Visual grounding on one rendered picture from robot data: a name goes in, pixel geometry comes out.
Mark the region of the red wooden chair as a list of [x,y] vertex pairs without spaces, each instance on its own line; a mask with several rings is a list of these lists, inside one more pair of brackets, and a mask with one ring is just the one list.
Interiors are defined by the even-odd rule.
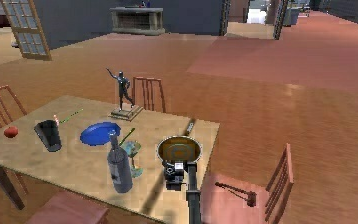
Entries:
[[109,209],[70,192],[58,192],[25,224],[106,224]]
[[202,224],[282,224],[293,185],[289,143],[266,187],[209,173],[201,188]]
[[162,80],[158,78],[146,78],[146,77],[134,77],[132,81],[132,97],[136,99],[137,83],[141,83],[141,91],[143,97],[143,108],[147,110],[155,110],[155,97],[154,97],[154,85],[159,87],[159,94],[161,97],[162,112],[166,112],[166,102],[163,91]]
[[13,92],[11,87],[9,85],[0,86],[0,128],[3,128],[4,126],[14,121],[12,114],[9,111],[9,108],[7,107],[1,95],[1,93],[4,91],[6,91],[11,96],[11,98],[16,103],[17,107],[22,112],[22,114],[23,115],[27,114],[26,109],[23,107],[21,101],[19,100],[18,96]]

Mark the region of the round metal frying pan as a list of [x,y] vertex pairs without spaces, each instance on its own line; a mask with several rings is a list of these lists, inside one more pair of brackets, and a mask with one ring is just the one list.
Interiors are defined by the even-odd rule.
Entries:
[[196,120],[191,118],[181,135],[169,136],[163,139],[156,148],[157,157],[161,161],[173,164],[175,162],[197,162],[202,155],[202,145],[190,136]]

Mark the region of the green pencil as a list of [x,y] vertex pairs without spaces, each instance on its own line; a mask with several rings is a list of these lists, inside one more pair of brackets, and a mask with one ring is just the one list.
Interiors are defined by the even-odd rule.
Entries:
[[131,130],[123,137],[123,139],[119,142],[119,146],[123,145],[123,143],[128,139],[128,137],[135,131],[135,128],[131,128]]
[[63,119],[63,120],[61,120],[61,121],[59,121],[59,124],[63,124],[63,123],[68,122],[73,116],[79,114],[79,113],[82,112],[83,110],[84,110],[84,109],[81,108],[81,109],[79,109],[79,110],[73,112],[73,113],[70,114],[67,118],[65,118],[65,119]]

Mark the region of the blue round plate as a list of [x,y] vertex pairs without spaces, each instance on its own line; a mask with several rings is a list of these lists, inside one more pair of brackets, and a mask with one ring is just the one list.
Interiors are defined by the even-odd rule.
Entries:
[[80,135],[80,141],[89,146],[105,145],[110,135],[120,135],[121,128],[113,122],[100,122],[87,127]]

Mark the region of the wooden door with glass panes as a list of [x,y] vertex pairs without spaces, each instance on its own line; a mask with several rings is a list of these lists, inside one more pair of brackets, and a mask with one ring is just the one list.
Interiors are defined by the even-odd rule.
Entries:
[[0,3],[22,57],[50,61],[50,50],[34,0],[0,0]]

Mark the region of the teal wine glass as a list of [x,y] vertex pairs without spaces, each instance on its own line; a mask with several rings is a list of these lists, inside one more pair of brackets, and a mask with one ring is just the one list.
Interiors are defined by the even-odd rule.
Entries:
[[135,165],[135,156],[139,153],[141,145],[137,141],[126,141],[121,147],[127,152],[131,165],[131,176],[137,178],[142,175],[143,169]]

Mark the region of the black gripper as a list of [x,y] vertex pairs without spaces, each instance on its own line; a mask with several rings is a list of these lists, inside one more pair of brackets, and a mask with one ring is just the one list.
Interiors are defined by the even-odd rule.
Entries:
[[166,189],[180,191],[184,179],[184,164],[182,162],[170,164],[163,162]]

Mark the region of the black cup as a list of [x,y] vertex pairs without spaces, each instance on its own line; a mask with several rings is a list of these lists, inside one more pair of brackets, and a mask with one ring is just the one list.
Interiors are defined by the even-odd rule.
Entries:
[[34,131],[49,152],[62,148],[58,125],[55,120],[44,120],[34,126]]

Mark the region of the grey bin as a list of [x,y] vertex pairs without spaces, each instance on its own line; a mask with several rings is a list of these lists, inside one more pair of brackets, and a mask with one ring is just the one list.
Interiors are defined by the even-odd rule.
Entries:
[[283,25],[286,27],[296,25],[300,10],[298,8],[287,8],[283,20]]

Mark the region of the dark human figure statue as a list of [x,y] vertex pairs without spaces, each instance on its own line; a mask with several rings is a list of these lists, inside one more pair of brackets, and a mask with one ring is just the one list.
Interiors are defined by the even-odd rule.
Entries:
[[[113,74],[109,68],[107,68],[109,75],[118,83],[118,96],[119,106],[114,109],[109,116],[115,119],[132,121],[143,108],[135,104],[135,100],[129,95],[128,90],[131,86],[131,82],[124,76],[122,71],[119,71],[117,75]],[[123,100],[126,99],[130,103],[129,109],[123,108]]]

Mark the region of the red apple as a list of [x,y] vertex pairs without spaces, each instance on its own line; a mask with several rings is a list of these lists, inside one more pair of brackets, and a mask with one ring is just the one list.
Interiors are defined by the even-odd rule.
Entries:
[[8,127],[4,130],[4,136],[7,138],[14,138],[18,135],[19,130],[16,126]]

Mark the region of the dark wine bottle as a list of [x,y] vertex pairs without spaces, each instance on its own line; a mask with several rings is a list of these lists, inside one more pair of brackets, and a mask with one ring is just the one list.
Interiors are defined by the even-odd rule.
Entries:
[[133,187],[131,168],[127,152],[119,146],[118,135],[109,134],[111,149],[107,155],[111,180],[115,191],[119,194],[129,192]]

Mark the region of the light wooden dining table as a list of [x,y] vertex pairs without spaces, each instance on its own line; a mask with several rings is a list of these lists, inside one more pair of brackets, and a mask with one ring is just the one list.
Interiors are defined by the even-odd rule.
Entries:
[[[34,126],[57,115],[67,118],[79,114],[59,126],[62,148],[46,150],[34,131]],[[133,180],[133,188],[119,194],[111,180],[107,154],[109,144],[91,147],[80,141],[81,132],[98,122],[110,122],[113,104],[73,96],[62,96],[13,122],[19,129],[17,137],[9,139],[0,129],[0,166],[54,185],[94,197],[112,205],[146,214],[164,224],[188,224],[188,204],[184,190],[168,191],[161,178],[163,166],[156,155],[157,145],[165,138],[181,135],[189,118],[150,110],[141,111],[132,121],[119,120],[121,135],[131,128],[129,136],[141,144],[135,164],[143,169]]]

